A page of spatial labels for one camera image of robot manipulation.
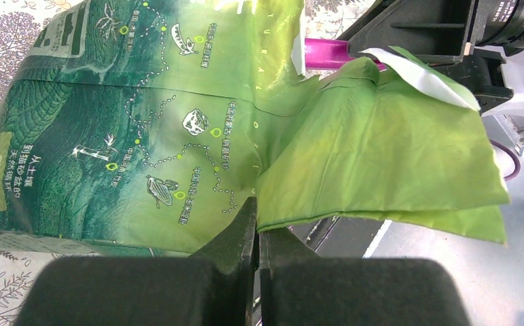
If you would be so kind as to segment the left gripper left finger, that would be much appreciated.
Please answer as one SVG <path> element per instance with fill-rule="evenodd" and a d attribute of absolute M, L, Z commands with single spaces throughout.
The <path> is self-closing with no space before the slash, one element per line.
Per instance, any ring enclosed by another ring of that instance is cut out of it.
<path fill-rule="evenodd" d="M 64 257 L 35 280 L 17 325 L 250 325 L 257 202 L 188 257 Z"/>

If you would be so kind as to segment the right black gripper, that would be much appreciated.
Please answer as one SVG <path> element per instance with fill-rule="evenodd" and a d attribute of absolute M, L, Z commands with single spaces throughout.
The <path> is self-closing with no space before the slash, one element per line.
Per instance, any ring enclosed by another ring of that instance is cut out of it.
<path fill-rule="evenodd" d="M 464 56 L 469 34 L 473 52 Z M 524 1 L 375 1 L 338 39 L 355 58 L 400 47 L 427 64 L 452 64 L 435 68 L 479 100 L 509 100 L 502 57 L 524 51 Z"/>

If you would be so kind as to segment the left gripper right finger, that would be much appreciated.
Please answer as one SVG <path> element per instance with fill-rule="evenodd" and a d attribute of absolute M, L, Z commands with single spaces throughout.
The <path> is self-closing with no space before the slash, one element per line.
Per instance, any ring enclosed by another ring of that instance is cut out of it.
<path fill-rule="evenodd" d="M 259 234 L 264 325 L 469 325 L 449 273 L 428 259 L 325 258 L 290 230 Z"/>

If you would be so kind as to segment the magenta plastic scoop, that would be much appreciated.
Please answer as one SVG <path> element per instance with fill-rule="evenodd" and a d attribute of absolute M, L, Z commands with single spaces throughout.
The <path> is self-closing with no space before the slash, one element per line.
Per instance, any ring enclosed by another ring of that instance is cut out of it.
<path fill-rule="evenodd" d="M 307 70 L 337 70 L 355 59 L 348 54 L 348 42 L 337 39 L 305 38 Z"/>

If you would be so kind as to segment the green cat litter bag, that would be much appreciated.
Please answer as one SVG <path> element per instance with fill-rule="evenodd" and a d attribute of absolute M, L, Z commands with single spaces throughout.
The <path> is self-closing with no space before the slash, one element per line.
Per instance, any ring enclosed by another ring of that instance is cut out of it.
<path fill-rule="evenodd" d="M 0 251 L 193 253 L 331 215 L 503 243 L 479 104 L 400 47 L 304 77 L 302 1 L 82 1 L 0 100 Z"/>

